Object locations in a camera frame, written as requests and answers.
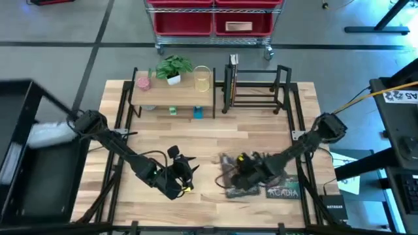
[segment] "potted plant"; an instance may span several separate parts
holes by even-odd
[[[164,59],[156,68],[159,79],[167,79],[169,85],[174,85],[180,82],[181,72],[192,72],[193,68],[189,59],[172,55]]]

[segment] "wooden shelf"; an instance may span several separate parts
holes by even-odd
[[[148,71],[138,71],[135,81],[141,76],[147,76]],[[151,89],[142,91],[136,85],[133,89],[133,105],[161,105],[161,106],[213,106],[213,74],[210,76],[210,89],[199,92],[195,89],[193,73],[182,74],[179,84],[170,86],[166,80],[158,79],[153,73]]]

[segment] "small blue object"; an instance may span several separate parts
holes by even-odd
[[[194,106],[193,107],[193,117],[195,119],[203,119],[203,107]]]

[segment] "white pot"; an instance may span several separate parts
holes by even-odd
[[[167,82],[169,83],[170,86],[173,86],[173,85],[175,85],[177,83],[180,83],[180,78],[181,78],[181,76],[180,75],[177,75],[175,77],[172,77],[172,78],[167,79]]]

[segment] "metal wire cart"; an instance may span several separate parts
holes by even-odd
[[[266,60],[274,55],[272,34],[284,3],[285,0],[144,0],[159,55],[169,44],[259,46],[265,48]],[[229,22],[248,23],[251,29],[229,31],[225,25]]]

